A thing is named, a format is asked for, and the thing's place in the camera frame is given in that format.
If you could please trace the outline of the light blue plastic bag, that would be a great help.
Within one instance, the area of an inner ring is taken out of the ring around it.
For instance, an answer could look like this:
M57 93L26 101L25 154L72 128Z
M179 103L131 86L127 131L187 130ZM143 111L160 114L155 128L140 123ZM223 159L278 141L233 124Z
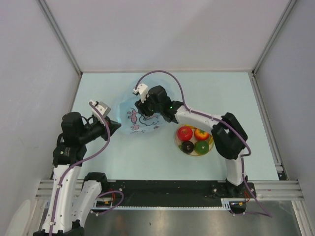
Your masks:
M113 103L112 110L116 121L121 124L118 129L121 134L145 134L156 131L166 124L160 114L155 113L146 117L138 112L135 102L140 98L132 92L136 83L136 80L130 82Z

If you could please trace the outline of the fake red strawberry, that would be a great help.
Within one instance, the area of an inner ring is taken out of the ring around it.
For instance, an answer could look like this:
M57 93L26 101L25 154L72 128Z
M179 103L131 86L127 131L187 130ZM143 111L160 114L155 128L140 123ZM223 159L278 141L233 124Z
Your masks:
M189 141L193 136L193 130L189 126L182 126L177 130L177 138L181 141Z

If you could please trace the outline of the round beige ceramic plate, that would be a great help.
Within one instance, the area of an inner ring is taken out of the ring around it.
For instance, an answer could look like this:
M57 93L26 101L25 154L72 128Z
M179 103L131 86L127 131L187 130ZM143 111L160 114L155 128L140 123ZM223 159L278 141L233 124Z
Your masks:
M183 141L181 141L181 140L179 140L179 139L177 138L177 130L175 131L174 140L175 140L175 144L177 145L177 147L179 148L179 150L182 152L182 150L181 150L181 148L180 148L180 145L181 145L181 143L182 143ZM197 140L194 138L194 135L192 136L192 138L190 139L190 141L193 142L194 144L197 142ZM209 144L209 147L210 147L210 149L209 149L209 152L210 152L211 149L214 147L214 141L212 141L212 143ZM187 155L190 155L190 156L201 156L201 155L198 155L195 151L193 151L192 153L187 154Z

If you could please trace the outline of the fake dark purple plum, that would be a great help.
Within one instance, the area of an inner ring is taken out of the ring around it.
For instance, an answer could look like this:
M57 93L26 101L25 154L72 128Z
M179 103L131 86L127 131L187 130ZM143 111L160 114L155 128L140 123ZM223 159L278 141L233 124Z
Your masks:
M191 141L183 141L180 145L182 152L190 154L194 151L194 143Z

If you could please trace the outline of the fake orange persimmon fruit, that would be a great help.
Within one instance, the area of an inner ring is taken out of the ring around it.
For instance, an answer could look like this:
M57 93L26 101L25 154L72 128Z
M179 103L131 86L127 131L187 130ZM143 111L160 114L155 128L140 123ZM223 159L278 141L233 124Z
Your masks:
M210 137L210 134L208 132L206 132L206 131L203 131L201 129L196 128L195 131L194 131L194 137L197 140L205 141L205 140L207 140Z

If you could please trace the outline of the fake yellow banana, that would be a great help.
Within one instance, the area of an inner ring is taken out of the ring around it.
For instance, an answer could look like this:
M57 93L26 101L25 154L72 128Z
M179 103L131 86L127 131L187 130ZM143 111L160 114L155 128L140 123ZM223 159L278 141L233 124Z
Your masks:
M195 131L195 129L196 129L196 127L194 127L194 126L191 126L191 125L185 125L185 126L189 126L192 130L193 130L193 133L194 133L194 131ZM212 138L212 135L210 134L210 137L206 140L209 144L211 144L212 143L212 141L213 141L213 138Z

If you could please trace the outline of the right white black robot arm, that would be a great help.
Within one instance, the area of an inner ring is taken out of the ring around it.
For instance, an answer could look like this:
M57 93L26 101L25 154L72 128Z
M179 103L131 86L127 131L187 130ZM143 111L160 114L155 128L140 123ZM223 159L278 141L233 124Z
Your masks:
M162 86L148 88L139 84L133 93L140 96L135 106L141 115L150 117L160 114L166 122L189 124L210 133L217 152L225 158L228 194L239 197L244 193L246 174L241 152L248 137L233 114L214 116L190 110L183 102L172 101Z

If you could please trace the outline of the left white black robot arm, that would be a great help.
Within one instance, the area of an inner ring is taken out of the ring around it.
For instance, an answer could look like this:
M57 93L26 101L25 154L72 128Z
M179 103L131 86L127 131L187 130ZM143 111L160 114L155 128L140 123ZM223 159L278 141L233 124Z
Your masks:
M87 148L91 141L101 137L108 142L121 124L108 116L84 118L79 112L63 116L62 133L58 136L53 151L53 190L48 213L42 228L35 236L82 236L87 216L98 197L110 196L109 206L114 202L118 190L110 188L105 173L90 172L83 181L78 199L74 192Z

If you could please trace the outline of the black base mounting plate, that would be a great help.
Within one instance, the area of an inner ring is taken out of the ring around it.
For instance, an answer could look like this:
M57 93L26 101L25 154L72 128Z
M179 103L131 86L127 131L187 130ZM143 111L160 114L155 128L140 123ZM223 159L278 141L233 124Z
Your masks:
M240 187L226 180L108 180L106 190L121 191L121 207L204 208L221 207L222 201L245 201L256 196L253 183Z

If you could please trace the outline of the right aluminium corner post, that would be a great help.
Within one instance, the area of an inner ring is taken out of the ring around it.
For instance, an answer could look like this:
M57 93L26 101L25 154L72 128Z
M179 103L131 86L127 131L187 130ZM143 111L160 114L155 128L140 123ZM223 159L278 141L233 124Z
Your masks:
M285 23L287 22L288 18L290 17L293 9L295 8L297 4L297 0L289 0L285 9L283 10L278 22L276 23L270 37L268 38L268 41L266 45L263 48L263 51L261 52L257 62L255 63L251 73L253 76L256 76L257 72L259 71L261 65L265 61L265 58L267 57L268 53L270 52L272 46L274 45L276 39L279 37L281 30L283 29Z

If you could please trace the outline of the aluminium corner post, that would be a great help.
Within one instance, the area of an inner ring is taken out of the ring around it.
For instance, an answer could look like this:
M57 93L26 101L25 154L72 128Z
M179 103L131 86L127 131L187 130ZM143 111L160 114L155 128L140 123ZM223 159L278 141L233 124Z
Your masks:
M268 53L270 52L272 46L274 45L276 39L279 37L281 30L283 29L285 23L287 22L288 18L290 17L293 9L295 8L297 4L297 0L289 0L285 9L283 10L278 22L276 23L270 37L268 38L268 41L266 45L263 48L263 51L261 52L257 62L255 63L251 73L253 76L256 76L257 72L259 71L261 65L265 61L265 58L267 57Z
M58 22L56 21L55 16L53 15L47 1L45 0L36 0L36 3L38 4L42 14L44 15L46 21L48 22L53 34L55 35L57 41L59 42L61 49L63 50L63 52L65 53L68 61L70 62L72 68L74 69L74 71L76 72L76 74L78 75L79 78L82 77L82 70L79 67L79 64L77 62L77 60L74 57L74 54L66 40L66 38L64 37L64 34L62 33Z

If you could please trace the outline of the left aluminium corner post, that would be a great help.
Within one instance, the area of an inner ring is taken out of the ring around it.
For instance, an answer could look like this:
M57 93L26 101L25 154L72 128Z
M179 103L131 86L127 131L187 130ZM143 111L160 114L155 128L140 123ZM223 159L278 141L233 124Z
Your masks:
M59 42L61 49L63 50L63 52L65 53L68 61L70 62L72 68L74 69L74 71L76 72L76 74L78 75L79 78L82 77L82 70L79 67L79 64L77 62L77 60L74 57L74 54L66 40L66 38L64 37L64 34L62 33L58 22L56 21L55 16L53 15L47 1L45 0L36 0L36 3L38 4L42 14L44 15L46 21L48 22L53 34L55 35L57 41Z

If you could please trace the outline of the aluminium front frame rail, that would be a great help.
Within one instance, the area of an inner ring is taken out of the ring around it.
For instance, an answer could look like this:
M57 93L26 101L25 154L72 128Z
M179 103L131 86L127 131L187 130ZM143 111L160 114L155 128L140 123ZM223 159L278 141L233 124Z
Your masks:
M260 201L302 201L304 196L297 180L258 180L253 181L257 198ZM50 199L53 180L42 180L36 199Z

